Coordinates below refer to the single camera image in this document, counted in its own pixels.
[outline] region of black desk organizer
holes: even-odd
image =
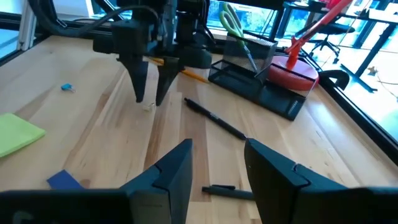
[[[244,33],[247,39],[228,34],[223,59],[211,66],[209,81],[293,121],[310,91],[290,90],[272,83],[267,79],[270,66],[310,80],[314,83],[313,86],[316,81],[273,64],[274,55],[286,55],[283,50],[277,49],[277,42],[248,31]],[[238,43],[239,40],[250,50],[257,72],[242,45]],[[305,57],[299,57],[299,60],[312,65]]]

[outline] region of wooden table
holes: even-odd
[[[184,97],[348,187],[398,184],[397,167],[320,87],[294,122],[185,75],[177,77],[160,107],[145,111],[142,106],[155,101],[155,65],[149,67],[144,102],[137,104],[116,56],[91,49],[90,40],[52,36],[0,68],[0,114],[15,113],[47,130],[44,138],[0,159],[0,190],[48,189],[46,180],[62,169],[84,187],[117,188],[192,138],[187,223],[260,223],[254,203],[201,193],[209,184],[250,190],[244,143],[188,109]],[[76,93],[61,91],[64,83],[72,83]]]

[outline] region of yellow pencil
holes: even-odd
[[[153,61],[155,61],[155,62],[157,62],[157,63],[159,63],[159,64],[164,64],[164,61],[163,61],[163,59],[160,59],[160,58],[150,58],[151,60],[153,60]],[[187,76],[189,76],[189,77],[191,77],[191,78],[194,78],[194,79],[196,79],[196,80],[199,80],[199,81],[201,81],[201,82],[204,82],[204,83],[209,83],[209,81],[206,79],[206,78],[203,78],[203,77],[201,77],[200,75],[197,75],[197,74],[195,74],[195,73],[193,73],[193,72],[191,72],[191,71],[188,71],[188,70],[183,70],[183,71],[181,71],[184,75],[187,75]]]

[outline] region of small blue clip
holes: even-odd
[[[76,92],[76,90],[73,88],[73,86],[69,83],[63,84],[61,86],[62,91],[71,91],[72,93]]]

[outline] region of yellow-green cloth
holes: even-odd
[[[44,135],[43,129],[11,113],[0,115],[0,157],[15,152]]]

